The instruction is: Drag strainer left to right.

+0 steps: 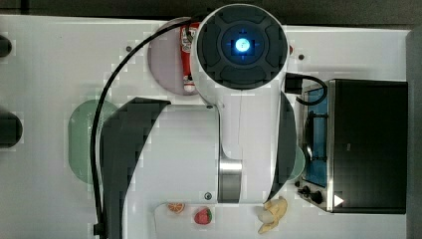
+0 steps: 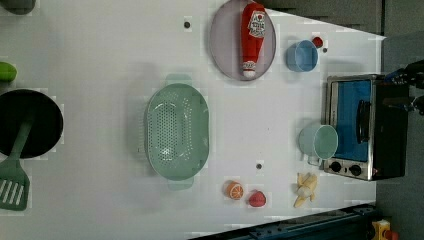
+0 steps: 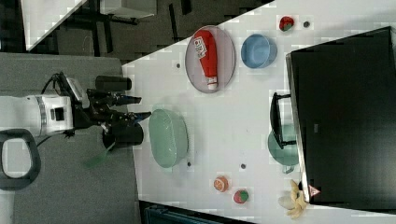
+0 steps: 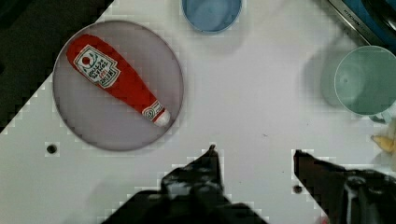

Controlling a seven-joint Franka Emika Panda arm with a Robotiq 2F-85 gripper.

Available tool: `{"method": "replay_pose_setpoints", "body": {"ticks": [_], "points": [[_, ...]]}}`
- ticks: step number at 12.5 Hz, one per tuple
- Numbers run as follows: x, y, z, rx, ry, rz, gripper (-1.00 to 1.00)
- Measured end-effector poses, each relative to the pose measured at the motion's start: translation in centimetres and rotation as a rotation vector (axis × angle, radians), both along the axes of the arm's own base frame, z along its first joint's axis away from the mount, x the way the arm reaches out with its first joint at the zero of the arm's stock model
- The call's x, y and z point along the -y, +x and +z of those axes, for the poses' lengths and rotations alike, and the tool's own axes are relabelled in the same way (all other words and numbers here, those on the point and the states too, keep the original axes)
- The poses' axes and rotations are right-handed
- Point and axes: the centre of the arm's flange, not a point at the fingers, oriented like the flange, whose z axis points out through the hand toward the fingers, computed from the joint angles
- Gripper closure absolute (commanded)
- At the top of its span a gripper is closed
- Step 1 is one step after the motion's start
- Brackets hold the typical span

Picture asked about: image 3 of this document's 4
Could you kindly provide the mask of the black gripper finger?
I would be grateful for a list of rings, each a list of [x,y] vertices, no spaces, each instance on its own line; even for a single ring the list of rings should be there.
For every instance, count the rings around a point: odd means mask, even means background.
[[[128,112],[120,115],[120,120],[132,123],[138,123],[144,119],[147,119],[151,116],[150,112]]]
[[[115,105],[139,104],[141,100],[141,97],[122,95],[117,97]]]

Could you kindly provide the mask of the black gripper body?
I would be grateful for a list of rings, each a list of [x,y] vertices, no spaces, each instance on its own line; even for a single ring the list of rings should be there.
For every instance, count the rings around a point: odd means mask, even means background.
[[[121,123],[120,115],[124,114],[112,109],[120,91],[104,91],[95,89],[82,89],[79,82],[67,77],[63,72],[58,74],[58,95],[67,98],[64,113],[58,113],[63,121],[70,122],[63,134],[74,134],[76,130],[88,129],[91,126],[101,126],[108,133],[113,127]]]

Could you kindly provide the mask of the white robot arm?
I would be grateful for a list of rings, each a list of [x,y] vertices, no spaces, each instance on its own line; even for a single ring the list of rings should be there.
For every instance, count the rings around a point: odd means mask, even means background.
[[[149,112],[120,112],[121,105],[138,104],[139,97],[125,95],[132,87],[132,80],[123,77],[99,76],[108,84],[126,85],[109,88],[96,85],[83,89],[74,78],[56,73],[46,82],[55,90],[53,94],[41,92],[23,97],[1,97],[1,129],[23,129],[34,137],[64,134],[72,136],[76,130],[100,126],[105,134],[113,134],[122,128],[135,127],[150,116]]]

